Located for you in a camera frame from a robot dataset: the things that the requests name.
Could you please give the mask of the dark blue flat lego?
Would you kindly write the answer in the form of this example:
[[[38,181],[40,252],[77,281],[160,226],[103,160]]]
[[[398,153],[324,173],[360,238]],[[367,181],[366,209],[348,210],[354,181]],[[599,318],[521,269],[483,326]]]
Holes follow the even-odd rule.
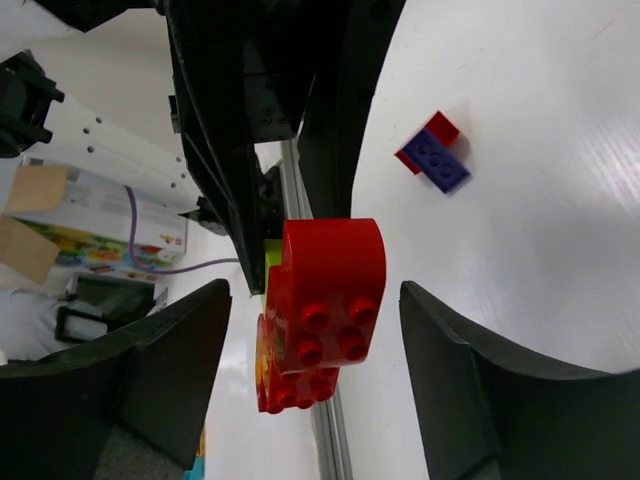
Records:
[[[452,193],[471,178],[463,163],[428,131],[418,131],[402,148],[444,194]]]

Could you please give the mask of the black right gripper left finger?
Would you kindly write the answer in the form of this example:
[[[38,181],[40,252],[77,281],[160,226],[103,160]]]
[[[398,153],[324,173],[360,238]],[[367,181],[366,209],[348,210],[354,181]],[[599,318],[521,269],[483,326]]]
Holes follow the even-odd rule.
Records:
[[[230,320],[217,279],[96,340],[1,370],[5,479],[180,479]]]

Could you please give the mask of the red rounded lego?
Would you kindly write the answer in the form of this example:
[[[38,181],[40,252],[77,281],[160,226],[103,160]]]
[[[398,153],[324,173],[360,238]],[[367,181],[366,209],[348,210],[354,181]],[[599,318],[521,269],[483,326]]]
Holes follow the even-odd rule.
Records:
[[[437,110],[431,116],[422,129],[432,134],[444,147],[452,147],[461,135],[459,128],[440,110]],[[396,151],[394,156],[400,160],[413,175],[419,175],[422,172],[415,162],[403,152],[403,148]]]

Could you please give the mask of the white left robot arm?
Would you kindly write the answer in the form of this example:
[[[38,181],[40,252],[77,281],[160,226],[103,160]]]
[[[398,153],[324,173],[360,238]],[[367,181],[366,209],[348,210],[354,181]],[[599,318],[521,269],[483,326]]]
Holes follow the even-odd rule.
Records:
[[[347,218],[371,102],[400,1],[150,1],[167,25],[171,155],[80,105],[27,55],[87,33],[134,1],[1,5],[1,154],[67,162],[221,227],[249,290],[265,291],[266,239],[283,226],[256,146],[293,142],[317,218]]]

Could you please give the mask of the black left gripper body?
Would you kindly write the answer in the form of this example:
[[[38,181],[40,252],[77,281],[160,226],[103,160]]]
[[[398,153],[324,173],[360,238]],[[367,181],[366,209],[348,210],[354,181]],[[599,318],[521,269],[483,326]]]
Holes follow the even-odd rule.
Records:
[[[256,146],[294,140],[316,218],[347,218],[400,1],[160,1],[189,171],[265,289]]]

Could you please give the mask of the lego cardboard box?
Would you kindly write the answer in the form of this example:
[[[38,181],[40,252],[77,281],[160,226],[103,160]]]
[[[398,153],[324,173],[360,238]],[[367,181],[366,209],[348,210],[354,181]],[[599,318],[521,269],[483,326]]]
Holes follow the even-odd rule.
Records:
[[[35,284],[63,269],[154,283],[183,259],[185,218],[68,173],[64,165],[2,160],[2,271]]]

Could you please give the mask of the red stepped lego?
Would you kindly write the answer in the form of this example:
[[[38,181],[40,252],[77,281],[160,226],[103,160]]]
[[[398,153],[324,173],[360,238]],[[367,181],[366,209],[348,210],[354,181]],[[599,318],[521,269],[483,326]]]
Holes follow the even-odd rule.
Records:
[[[270,269],[257,322],[259,412],[308,409],[334,395],[341,368],[369,353],[385,285],[375,220],[285,222],[281,264]]]

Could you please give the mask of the green stepped lego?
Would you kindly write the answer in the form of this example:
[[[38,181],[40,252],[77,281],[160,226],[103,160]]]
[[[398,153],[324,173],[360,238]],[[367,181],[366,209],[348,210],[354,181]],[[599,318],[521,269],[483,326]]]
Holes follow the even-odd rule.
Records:
[[[261,296],[262,310],[266,311],[267,296],[269,291],[270,269],[281,264],[282,240],[267,239],[264,241],[265,249],[265,290]]]

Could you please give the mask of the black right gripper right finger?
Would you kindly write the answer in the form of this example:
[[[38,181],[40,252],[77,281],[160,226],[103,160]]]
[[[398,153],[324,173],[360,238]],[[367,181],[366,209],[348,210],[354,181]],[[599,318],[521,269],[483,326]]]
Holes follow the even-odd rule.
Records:
[[[639,374],[537,353],[402,284],[400,322],[433,479],[635,479]]]

